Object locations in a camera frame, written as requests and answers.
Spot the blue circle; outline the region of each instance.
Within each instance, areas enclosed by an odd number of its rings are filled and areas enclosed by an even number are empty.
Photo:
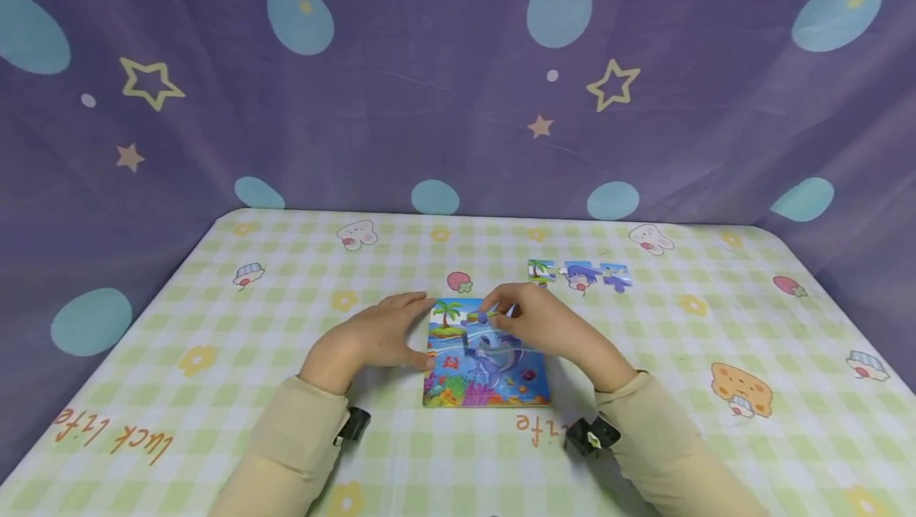
[[[451,185],[427,179],[413,188],[410,202],[423,215],[451,215],[458,210],[460,200]]]
[[[770,210],[796,223],[807,223],[824,215],[824,211],[833,202],[834,193],[830,181],[809,177],[785,191]]]
[[[114,288],[81,294],[52,321],[55,346],[74,356],[93,356],[121,340],[134,319],[130,301]]]
[[[334,18],[321,0],[267,0],[277,39],[303,56],[324,52],[334,37]]]
[[[281,194],[257,177],[240,177],[235,182],[235,196],[253,209],[285,209]]]
[[[0,0],[0,58],[27,72],[60,73],[70,65],[70,42],[32,0]]]
[[[639,191],[624,181],[611,181],[588,196],[588,214],[602,221],[616,221],[639,206]]]
[[[830,52],[862,35],[881,0],[808,0],[792,25],[792,40],[808,52]]]
[[[528,31],[545,48],[571,45],[592,19],[592,0],[529,0]]]

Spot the right hand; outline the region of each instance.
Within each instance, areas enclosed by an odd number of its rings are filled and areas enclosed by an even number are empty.
[[[520,341],[573,362],[605,393],[626,386],[637,371],[595,326],[532,282],[501,284],[481,302],[480,312],[496,307],[490,321]],[[506,312],[514,305],[512,317]]]
[[[576,364],[583,350],[598,340],[601,332],[574,313],[546,288],[532,282],[501,284],[481,302],[481,312],[496,306],[490,321],[544,354],[561,356]],[[512,317],[506,316],[514,305]]]

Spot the left hand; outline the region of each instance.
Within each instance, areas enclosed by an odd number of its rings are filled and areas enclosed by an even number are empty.
[[[411,349],[405,336],[411,324],[429,312],[435,302],[424,292],[404,293],[364,308],[315,343],[299,377],[321,390],[341,395],[362,367],[411,366],[428,370],[434,360]]]

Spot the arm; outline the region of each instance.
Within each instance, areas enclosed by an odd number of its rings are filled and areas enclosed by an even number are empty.
[[[706,445],[687,413],[649,373],[637,372],[620,350],[548,290],[503,284],[483,299],[516,317],[500,328],[547,354],[563,356],[590,378],[598,409],[620,432],[611,449],[623,476],[665,517],[758,517],[766,511]]]
[[[598,411],[620,432],[611,446],[623,476],[665,517],[758,517],[766,510],[709,448],[656,378],[639,372]]]
[[[248,438],[242,459],[210,509],[211,517],[302,517],[331,474],[347,401],[286,379]]]
[[[261,413],[248,446],[219,492],[211,517],[302,517],[321,493],[347,421],[344,392],[363,366],[429,366],[406,347],[413,319],[435,302],[426,293],[390,296],[334,326],[309,351]]]

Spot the palm tree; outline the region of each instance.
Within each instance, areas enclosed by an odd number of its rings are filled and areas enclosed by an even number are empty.
[[[448,328],[448,319],[458,320],[460,313],[458,312],[460,308],[460,302],[446,302],[444,300],[436,301],[436,306],[433,308],[433,316],[436,314],[441,314],[442,316],[442,328]]]
[[[541,272],[547,272],[547,265],[544,264],[543,260],[532,260],[531,262],[531,274],[534,275],[532,278],[538,278],[538,270]]]

